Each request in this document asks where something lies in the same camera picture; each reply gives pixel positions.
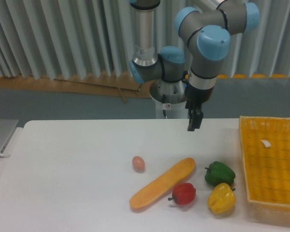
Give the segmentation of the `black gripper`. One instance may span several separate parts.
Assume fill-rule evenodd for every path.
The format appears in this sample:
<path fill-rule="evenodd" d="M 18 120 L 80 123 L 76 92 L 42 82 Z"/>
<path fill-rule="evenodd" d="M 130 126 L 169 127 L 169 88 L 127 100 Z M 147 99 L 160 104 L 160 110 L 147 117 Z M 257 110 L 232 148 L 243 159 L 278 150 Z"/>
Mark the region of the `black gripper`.
<path fill-rule="evenodd" d="M 209 100 L 213 91 L 213 78 L 196 75 L 193 71 L 183 78 L 185 84 L 186 109 L 188 110 L 188 131 L 195 131 L 201 127 L 203 120 L 202 104 Z"/>

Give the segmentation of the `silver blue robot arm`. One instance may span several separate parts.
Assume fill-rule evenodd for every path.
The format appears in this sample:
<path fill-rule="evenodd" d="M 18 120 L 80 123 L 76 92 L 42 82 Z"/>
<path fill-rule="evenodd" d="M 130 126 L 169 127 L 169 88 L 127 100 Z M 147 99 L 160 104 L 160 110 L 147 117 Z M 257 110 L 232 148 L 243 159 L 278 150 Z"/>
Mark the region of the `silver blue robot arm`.
<path fill-rule="evenodd" d="M 194 131 L 201 126 L 202 104 L 211 96 L 229 52 L 231 36 L 254 30 L 260 23 L 259 8 L 253 2 L 239 4 L 225 0 L 204 13 L 194 7 L 180 10 L 174 19 L 174 27 L 192 54 L 190 69 L 185 70 L 181 49 L 166 46 L 156 50 L 155 10 L 159 5 L 158 0 L 130 1 L 136 35 L 130 70 L 139 84 L 157 79 L 165 83 L 183 82 L 188 130 Z"/>

